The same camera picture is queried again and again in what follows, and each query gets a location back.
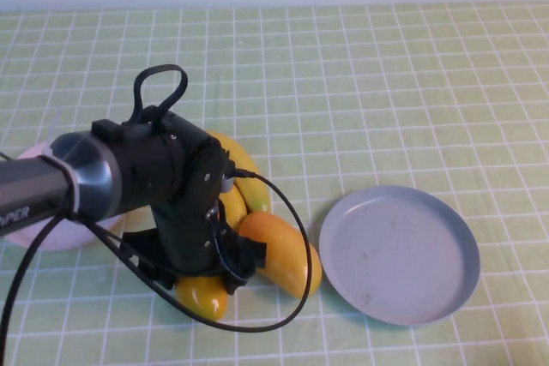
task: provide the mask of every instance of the yellow mango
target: yellow mango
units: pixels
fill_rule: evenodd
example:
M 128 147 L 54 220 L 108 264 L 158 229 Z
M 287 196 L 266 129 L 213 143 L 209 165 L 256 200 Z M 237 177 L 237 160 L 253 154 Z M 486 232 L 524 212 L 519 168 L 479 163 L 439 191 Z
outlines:
M 175 292 L 183 306 L 211 321 L 226 313 L 228 294 L 222 276 L 179 278 Z

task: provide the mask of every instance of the black strap handle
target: black strap handle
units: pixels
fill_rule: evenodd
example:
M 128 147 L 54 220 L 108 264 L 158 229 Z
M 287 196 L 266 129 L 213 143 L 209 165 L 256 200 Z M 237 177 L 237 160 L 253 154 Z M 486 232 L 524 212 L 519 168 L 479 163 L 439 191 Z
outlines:
M 177 64 L 161 64 L 159 66 L 153 66 L 143 70 L 139 75 L 137 75 L 136 80 L 134 81 L 134 111 L 131 113 L 130 120 L 126 123 L 128 126 L 134 126 L 142 121 L 143 101 L 141 97 L 141 86 L 143 82 L 149 76 L 172 70 L 181 74 L 181 80 L 173 93 L 168 96 L 154 111 L 153 131 L 160 131 L 162 127 L 162 118 L 170 110 L 170 108 L 181 99 L 187 89 L 187 86 L 189 85 L 189 77 L 183 69 L 177 66 Z

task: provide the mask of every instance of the banana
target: banana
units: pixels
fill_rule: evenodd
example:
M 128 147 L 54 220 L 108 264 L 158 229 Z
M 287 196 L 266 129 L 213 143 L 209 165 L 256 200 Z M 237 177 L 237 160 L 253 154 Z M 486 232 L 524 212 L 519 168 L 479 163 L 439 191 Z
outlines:
M 220 194 L 220 200 L 225 205 L 226 222 L 235 231 L 238 231 L 240 223 L 248 212 L 246 211 L 246 205 L 242 195 L 238 192 L 236 185 L 232 186 L 232 189 L 226 193 Z
M 239 169 L 259 173 L 259 169 L 251 156 L 236 141 L 220 132 L 207 130 L 207 133 L 220 141 L 221 146 L 229 152 L 230 159 Z M 234 179 L 234 183 L 237 185 L 238 191 L 242 195 L 244 203 L 250 212 L 271 211 L 271 200 L 268 195 L 268 189 L 263 182 L 253 178 L 238 177 Z

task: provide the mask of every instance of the white plate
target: white plate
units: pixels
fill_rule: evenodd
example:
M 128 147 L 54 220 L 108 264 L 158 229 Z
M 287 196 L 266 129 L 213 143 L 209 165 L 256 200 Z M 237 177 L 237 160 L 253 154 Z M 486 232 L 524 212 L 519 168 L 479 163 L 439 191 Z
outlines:
M 463 219 L 436 197 L 401 186 L 340 200 L 323 222 L 319 250 L 345 300 L 396 325 L 451 315 L 480 276 L 479 249 Z
M 45 143 L 39 143 L 38 145 L 31 147 L 25 153 L 18 157 L 18 159 L 33 158 L 42 154 Z M 122 216 L 115 216 L 110 219 L 99 222 L 99 225 L 107 230 L 111 230 L 112 227 L 121 219 Z M 39 234 L 42 228 L 51 219 L 44 219 L 38 223 L 27 226 L 24 229 L 14 231 L 8 234 L 5 238 L 10 242 L 17 244 L 23 248 L 28 248 L 34 238 Z M 39 250 L 44 251 L 61 251 L 67 249 L 74 249 L 83 246 L 95 239 L 95 235 L 89 231 L 85 226 L 78 225 L 68 220 L 63 220 L 51 231 L 44 242 L 40 245 Z

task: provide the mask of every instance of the orange mango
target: orange mango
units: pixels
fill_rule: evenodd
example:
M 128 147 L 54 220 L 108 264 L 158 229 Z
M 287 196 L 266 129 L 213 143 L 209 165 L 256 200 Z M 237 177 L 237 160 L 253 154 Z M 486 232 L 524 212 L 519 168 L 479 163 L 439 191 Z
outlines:
M 305 243 L 284 219 L 263 211 L 250 213 L 240 224 L 238 234 L 267 244 L 267 261 L 257 272 L 275 282 L 296 298 L 301 298 L 307 280 Z M 312 278 L 310 295 L 320 286 L 323 268 L 317 250 L 311 246 Z

